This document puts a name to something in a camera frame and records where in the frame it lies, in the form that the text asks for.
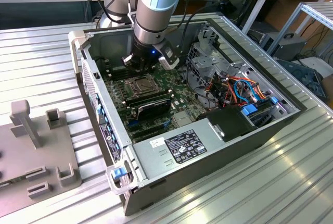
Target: desk leg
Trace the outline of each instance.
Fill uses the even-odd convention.
[[[257,15],[259,14],[259,12],[260,12],[262,6],[264,5],[265,1],[266,0],[258,0],[256,2],[256,4],[255,4],[255,6],[254,6],[254,8],[253,8],[253,10],[252,10],[252,12],[251,12],[248,20],[246,21],[246,23],[245,23],[245,25],[244,25],[244,27],[242,29],[242,32],[245,35],[249,32],[249,30],[250,30],[253,22],[255,21]]]
[[[303,28],[305,27],[305,25],[307,25],[307,23],[309,22],[309,20],[312,17],[307,15],[306,18],[303,20],[303,22],[298,26],[298,28],[296,29],[295,33],[296,34],[300,34],[301,31],[303,30]]]

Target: power supply label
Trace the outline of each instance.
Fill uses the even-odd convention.
[[[166,139],[165,143],[178,164],[207,152],[193,129]]]

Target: motherboard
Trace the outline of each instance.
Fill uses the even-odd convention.
[[[190,124],[210,107],[209,101],[200,103],[182,71],[166,71],[160,65],[149,74],[104,81],[133,142]]]

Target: aluminum extrusion table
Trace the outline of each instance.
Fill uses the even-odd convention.
[[[304,28],[304,26],[307,24],[310,18],[313,18],[317,20],[318,22],[322,23],[326,27],[328,27],[330,30],[333,30],[333,3],[332,2],[314,2],[314,3],[300,3],[295,11],[292,13],[286,24],[281,29],[279,35],[274,40],[274,42],[270,45],[270,47],[267,50],[268,54],[272,54],[273,50],[277,47],[282,37],[285,35],[289,27],[295,22],[295,20],[299,17],[301,12],[307,13],[306,19],[299,25],[297,30],[295,31],[296,34],[299,34],[301,30]],[[333,43],[331,41],[330,44],[324,48],[319,56],[321,56]]]
[[[105,177],[105,163],[72,69],[73,24],[0,31],[0,124],[8,105],[27,98],[31,116],[66,112],[83,183],[0,219],[1,223],[333,222],[333,112],[226,18],[209,15],[307,108],[263,147],[125,217]],[[221,48],[236,61],[228,45]]]

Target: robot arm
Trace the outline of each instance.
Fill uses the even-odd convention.
[[[114,0],[107,8],[111,16],[121,16],[128,10],[128,0]],[[178,0],[130,0],[136,6],[133,19],[134,41],[129,56],[123,58],[124,65],[137,72],[151,68],[158,61],[166,70],[179,62],[178,49],[165,38],[166,30]]]

